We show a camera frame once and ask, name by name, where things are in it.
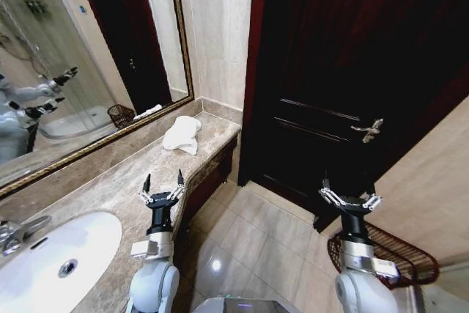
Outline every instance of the dark wooden door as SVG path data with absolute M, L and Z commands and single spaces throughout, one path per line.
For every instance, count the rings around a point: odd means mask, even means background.
M 137 113 L 171 102 L 148 0 L 89 0 Z
M 317 193 L 326 172 L 361 195 L 468 95 L 468 24 L 467 0 L 253 0 L 240 183 L 324 229 L 337 216 Z M 364 144 L 351 126 L 376 119 Z

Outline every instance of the door handle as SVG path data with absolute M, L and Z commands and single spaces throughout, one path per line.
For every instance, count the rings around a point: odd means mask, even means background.
M 372 139 L 374 139 L 374 135 L 380 133 L 380 126 L 383 124 L 384 119 L 377 119 L 373 122 L 373 125 L 370 128 L 357 128 L 355 126 L 350 126 L 352 130 L 355 131 L 366 131 L 366 135 L 363 137 L 363 143 L 369 143 Z

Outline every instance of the door panel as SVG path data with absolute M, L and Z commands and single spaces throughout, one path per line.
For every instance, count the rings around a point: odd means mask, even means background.
M 429 131 L 415 127 L 436 99 L 465 96 L 448 87 L 467 74 L 468 23 L 466 0 L 265 0 L 248 176 L 327 225 L 326 172 L 335 191 L 360 196 Z M 351 128 L 381 118 L 371 143 Z

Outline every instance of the white sink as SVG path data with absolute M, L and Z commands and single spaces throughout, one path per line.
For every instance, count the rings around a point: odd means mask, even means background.
M 31 243 L 0 269 L 0 312 L 72 311 L 106 271 L 121 236 L 116 216 L 96 212 Z

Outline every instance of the faucet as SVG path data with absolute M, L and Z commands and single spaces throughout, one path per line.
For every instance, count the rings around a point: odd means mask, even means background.
M 0 222 L 0 248 L 3 255 L 7 256 L 16 252 L 25 239 L 42 229 L 49 221 L 51 221 L 50 216 L 41 216 L 26 224 L 10 220 Z

